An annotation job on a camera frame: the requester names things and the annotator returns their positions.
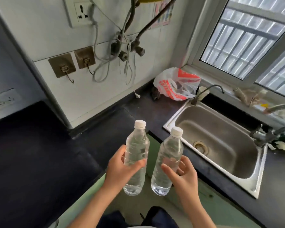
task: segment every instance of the plastic bag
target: plastic bag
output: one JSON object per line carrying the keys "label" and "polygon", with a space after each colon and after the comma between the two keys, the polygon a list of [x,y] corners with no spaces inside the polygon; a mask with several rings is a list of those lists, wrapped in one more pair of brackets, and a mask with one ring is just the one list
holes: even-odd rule
{"label": "plastic bag", "polygon": [[175,101],[183,101],[195,97],[195,92],[201,78],[195,74],[186,73],[179,68],[169,68],[154,79],[158,91]]}

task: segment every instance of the countertop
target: countertop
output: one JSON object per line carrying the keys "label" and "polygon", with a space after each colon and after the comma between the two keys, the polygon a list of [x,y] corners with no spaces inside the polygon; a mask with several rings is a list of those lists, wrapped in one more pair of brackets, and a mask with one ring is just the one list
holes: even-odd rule
{"label": "countertop", "polygon": [[[184,102],[164,96],[154,102],[149,91],[140,94],[140,99],[126,97],[97,115],[73,139],[42,102],[1,120],[0,227],[49,227],[103,175],[135,120],[145,120],[158,141],[167,138],[163,125]],[[204,101],[227,111],[231,118],[240,118],[237,123],[248,129],[259,123],[213,96]],[[186,147],[184,155],[201,180],[260,226],[285,228],[285,152],[268,152],[258,199]]]}

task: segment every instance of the window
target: window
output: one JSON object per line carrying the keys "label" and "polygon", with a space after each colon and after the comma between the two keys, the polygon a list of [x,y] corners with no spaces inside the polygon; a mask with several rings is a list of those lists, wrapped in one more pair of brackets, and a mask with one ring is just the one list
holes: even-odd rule
{"label": "window", "polygon": [[285,0],[213,0],[209,9],[190,64],[236,86],[285,96]]}

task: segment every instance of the sink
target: sink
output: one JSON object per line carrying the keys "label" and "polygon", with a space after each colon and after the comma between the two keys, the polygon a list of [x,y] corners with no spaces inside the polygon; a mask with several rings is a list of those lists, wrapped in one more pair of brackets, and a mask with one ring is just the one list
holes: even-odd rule
{"label": "sink", "polygon": [[164,128],[174,126],[184,130],[183,143],[258,198],[267,145],[256,146],[248,130],[201,102],[187,101]]}

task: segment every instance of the clear water bottle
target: clear water bottle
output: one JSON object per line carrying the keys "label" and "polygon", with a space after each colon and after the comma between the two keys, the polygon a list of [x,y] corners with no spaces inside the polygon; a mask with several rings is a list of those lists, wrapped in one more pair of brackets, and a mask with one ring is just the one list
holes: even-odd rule
{"label": "clear water bottle", "polygon": [[[125,165],[130,166],[135,162],[148,158],[150,141],[145,132],[146,122],[136,120],[134,131],[129,135],[126,142]],[[138,195],[142,191],[145,183],[146,166],[141,168],[123,188],[125,193],[130,196]]]}
{"label": "clear water bottle", "polygon": [[156,164],[154,167],[151,187],[152,190],[160,196],[165,196],[169,192],[172,182],[160,167],[166,164],[176,172],[181,156],[183,155],[184,146],[181,142],[183,130],[179,127],[173,127],[171,135],[160,145]]}

